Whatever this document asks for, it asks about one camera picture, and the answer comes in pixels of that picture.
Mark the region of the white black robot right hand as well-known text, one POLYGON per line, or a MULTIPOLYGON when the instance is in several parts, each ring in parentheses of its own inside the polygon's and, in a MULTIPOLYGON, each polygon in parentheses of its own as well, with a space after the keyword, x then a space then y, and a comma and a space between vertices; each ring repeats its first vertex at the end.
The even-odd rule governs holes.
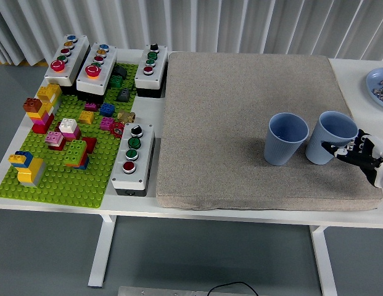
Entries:
POLYGON ((335 158, 359 167, 371 185, 383 190, 383 142, 379 138, 359 129, 354 141, 344 148, 328 142, 321 146, 335 158))

